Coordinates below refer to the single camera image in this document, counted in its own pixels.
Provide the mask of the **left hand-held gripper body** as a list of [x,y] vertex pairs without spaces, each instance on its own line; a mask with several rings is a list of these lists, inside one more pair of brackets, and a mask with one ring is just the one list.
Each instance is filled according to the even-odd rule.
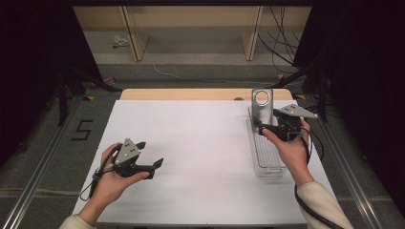
[[153,165],[137,165],[141,150],[136,147],[136,144],[130,138],[124,140],[114,156],[113,168],[121,177],[131,177],[146,172],[149,174],[147,179],[152,179],[156,171]]

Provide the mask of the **person's left hand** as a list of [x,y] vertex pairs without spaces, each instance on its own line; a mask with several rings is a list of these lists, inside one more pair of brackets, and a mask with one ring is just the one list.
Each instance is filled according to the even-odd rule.
[[146,179],[148,176],[147,172],[140,172],[131,177],[121,177],[115,171],[107,172],[98,181],[96,189],[87,204],[98,208],[106,207],[116,201],[126,188]]

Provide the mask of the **crumpled grey paper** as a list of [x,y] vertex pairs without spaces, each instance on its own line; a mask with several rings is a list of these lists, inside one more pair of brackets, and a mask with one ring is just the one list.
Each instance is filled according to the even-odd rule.
[[113,37],[113,48],[114,49],[128,47],[128,46],[129,46],[129,42],[125,38],[122,38],[118,35],[115,35]]

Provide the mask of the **clear plastic tray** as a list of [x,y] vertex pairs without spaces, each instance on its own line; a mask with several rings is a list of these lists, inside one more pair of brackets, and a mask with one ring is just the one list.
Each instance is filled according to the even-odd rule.
[[258,178],[282,177],[287,167],[281,162],[275,145],[266,137],[259,135],[259,130],[253,123],[251,108],[248,108],[246,128],[255,176]]

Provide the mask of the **black stand legs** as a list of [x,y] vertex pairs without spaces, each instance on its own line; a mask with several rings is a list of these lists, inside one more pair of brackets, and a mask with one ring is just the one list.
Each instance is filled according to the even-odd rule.
[[303,75],[307,77],[302,86],[303,91],[305,93],[318,93],[318,112],[320,117],[327,122],[326,103],[328,82],[325,68],[317,61],[312,61],[297,73],[293,73],[287,78],[284,78],[278,83],[270,86],[270,89],[282,89],[287,84],[293,82]]
[[121,92],[121,89],[107,84],[102,77],[92,76],[75,67],[63,68],[57,74],[59,126],[61,126],[68,117],[66,90],[69,89],[73,94],[83,96],[85,94],[85,88],[82,85],[83,81],[90,82],[107,92]]

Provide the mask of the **person's right hand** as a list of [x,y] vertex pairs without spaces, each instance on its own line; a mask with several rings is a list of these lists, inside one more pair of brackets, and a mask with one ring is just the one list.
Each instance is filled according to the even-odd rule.
[[287,166],[297,187],[314,182],[307,163],[310,125],[303,118],[301,119],[301,125],[304,129],[302,136],[291,142],[279,139],[274,133],[266,136],[275,145],[280,158]]

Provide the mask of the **dark translucent phone case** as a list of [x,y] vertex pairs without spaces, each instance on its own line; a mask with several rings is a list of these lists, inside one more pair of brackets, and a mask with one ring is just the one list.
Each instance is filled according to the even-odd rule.
[[273,116],[273,92],[271,89],[253,89],[251,115],[263,124],[271,124]]

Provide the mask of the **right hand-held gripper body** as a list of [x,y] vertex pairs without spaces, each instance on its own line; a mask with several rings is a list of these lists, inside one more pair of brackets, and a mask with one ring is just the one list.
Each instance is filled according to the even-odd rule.
[[266,128],[278,136],[279,139],[291,142],[301,135],[301,119],[317,118],[314,114],[298,105],[290,104],[280,109],[274,109],[273,114],[276,117],[276,125],[266,125]]

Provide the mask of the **black curtain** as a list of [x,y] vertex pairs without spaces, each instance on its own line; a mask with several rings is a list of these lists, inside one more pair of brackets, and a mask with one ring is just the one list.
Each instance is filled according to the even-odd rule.
[[74,9],[56,0],[0,0],[0,167],[32,128],[63,74],[101,74]]
[[330,34],[330,92],[353,138],[405,217],[405,0],[318,0],[295,62]]

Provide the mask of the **beige wooden shelf unit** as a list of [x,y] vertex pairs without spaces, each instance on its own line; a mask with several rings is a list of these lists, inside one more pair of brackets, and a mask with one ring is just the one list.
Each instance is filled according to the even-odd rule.
[[245,59],[251,61],[261,31],[304,30],[310,7],[75,7],[84,31],[124,31],[133,59],[154,31],[235,31],[242,37]]

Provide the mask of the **pink cloth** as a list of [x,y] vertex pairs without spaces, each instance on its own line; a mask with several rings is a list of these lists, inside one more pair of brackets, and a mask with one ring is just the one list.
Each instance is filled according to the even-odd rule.
[[106,76],[102,78],[101,82],[95,83],[95,82],[88,82],[88,88],[89,89],[96,89],[96,88],[102,88],[102,89],[110,89],[114,86],[116,83],[116,80],[113,76]]

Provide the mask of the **metal floor rail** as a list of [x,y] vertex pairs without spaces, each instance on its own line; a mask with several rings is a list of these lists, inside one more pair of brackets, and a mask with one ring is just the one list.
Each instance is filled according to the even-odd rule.
[[317,139],[318,155],[339,203],[356,229],[382,229],[382,221],[375,212],[372,200],[362,186],[365,181],[375,184],[368,175],[364,161],[336,114],[325,121],[321,116],[309,122]]
[[32,203],[32,199],[36,193],[37,188],[41,184],[45,174],[48,171],[48,168],[50,167],[51,162],[53,161],[56,149],[58,148],[62,136],[64,135],[65,130],[67,129],[77,107],[79,106],[80,101],[80,97],[73,97],[70,103],[70,107],[67,110],[67,114],[63,118],[63,121],[57,126],[53,134],[53,138],[46,148],[46,151],[39,160],[37,166],[35,167],[35,170],[32,172],[28,183],[19,192],[17,201],[11,208],[9,215],[6,217],[6,220],[0,227],[0,229],[18,229],[19,224],[26,215],[26,212],[28,211]]

